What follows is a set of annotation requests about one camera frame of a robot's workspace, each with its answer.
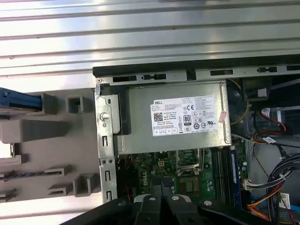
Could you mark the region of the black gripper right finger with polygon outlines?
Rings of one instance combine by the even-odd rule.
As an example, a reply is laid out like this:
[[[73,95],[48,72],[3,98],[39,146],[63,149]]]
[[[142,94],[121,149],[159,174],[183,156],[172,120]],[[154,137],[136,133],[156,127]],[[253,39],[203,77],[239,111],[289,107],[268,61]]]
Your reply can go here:
[[[216,200],[205,199],[195,204],[186,195],[174,193],[171,177],[163,178],[163,200],[172,218],[172,225],[270,225],[271,222],[247,211],[239,210]]]

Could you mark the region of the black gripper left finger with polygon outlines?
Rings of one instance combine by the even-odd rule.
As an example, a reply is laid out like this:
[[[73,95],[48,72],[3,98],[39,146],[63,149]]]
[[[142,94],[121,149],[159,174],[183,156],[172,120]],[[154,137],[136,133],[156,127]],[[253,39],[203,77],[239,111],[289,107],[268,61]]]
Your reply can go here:
[[[149,194],[138,195],[134,202],[118,198],[93,208],[64,225],[158,225],[160,223],[161,179],[151,180]]]

